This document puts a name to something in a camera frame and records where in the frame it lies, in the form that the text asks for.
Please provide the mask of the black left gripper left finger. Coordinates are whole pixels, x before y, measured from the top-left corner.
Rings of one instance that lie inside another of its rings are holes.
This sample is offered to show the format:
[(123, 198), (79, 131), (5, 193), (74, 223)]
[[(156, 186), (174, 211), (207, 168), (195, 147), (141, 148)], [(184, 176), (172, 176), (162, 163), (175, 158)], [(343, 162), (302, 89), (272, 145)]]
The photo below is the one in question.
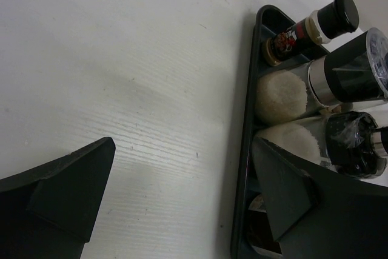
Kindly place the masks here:
[(111, 137), (1, 180), (1, 258), (80, 258), (115, 156)]

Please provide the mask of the red-label white-lid jar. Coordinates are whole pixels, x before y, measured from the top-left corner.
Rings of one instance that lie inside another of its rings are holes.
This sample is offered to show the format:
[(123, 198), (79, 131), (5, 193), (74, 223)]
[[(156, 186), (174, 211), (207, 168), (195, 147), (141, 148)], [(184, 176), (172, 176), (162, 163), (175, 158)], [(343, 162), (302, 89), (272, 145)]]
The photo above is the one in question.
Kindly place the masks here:
[(279, 243), (273, 239), (264, 198), (257, 195), (247, 211), (247, 241), (252, 249), (266, 258), (283, 258)]

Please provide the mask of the clear-lid salt grinder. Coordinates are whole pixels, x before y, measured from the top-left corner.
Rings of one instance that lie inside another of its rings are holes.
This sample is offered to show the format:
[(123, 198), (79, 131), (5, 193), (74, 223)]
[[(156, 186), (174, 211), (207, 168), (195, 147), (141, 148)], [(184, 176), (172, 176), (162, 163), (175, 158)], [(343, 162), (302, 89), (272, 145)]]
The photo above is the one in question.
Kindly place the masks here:
[(258, 78), (255, 114), (267, 125), (339, 104), (387, 99), (387, 36), (373, 27), (329, 54)]

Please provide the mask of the black-knob salt grinder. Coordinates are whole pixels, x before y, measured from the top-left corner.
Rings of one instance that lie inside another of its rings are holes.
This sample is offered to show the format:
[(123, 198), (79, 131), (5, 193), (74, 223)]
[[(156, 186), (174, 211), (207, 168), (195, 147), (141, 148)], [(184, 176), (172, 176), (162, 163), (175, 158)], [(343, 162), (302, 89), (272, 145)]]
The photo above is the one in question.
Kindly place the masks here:
[(366, 112), (299, 119), (259, 130), (256, 137), (357, 179), (376, 178), (387, 167), (387, 128)]

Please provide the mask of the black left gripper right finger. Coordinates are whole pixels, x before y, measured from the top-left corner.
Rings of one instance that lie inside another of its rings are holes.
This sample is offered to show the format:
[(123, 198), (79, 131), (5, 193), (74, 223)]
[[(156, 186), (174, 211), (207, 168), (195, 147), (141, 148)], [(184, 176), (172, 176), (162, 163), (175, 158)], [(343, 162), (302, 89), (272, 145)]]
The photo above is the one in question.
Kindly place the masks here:
[(252, 156), (270, 228), (285, 258), (386, 258), (387, 188), (255, 138)]

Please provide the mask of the small black-cap spice bottle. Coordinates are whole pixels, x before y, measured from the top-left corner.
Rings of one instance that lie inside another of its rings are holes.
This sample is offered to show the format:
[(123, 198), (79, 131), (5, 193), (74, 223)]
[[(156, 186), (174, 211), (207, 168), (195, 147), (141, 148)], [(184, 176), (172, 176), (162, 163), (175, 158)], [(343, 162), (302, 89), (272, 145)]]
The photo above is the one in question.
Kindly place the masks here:
[(261, 51), (269, 65), (277, 66), (308, 49), (355, 32), (359, 23), (360, 17), (354, 0), (333, 0), (264, 41)]

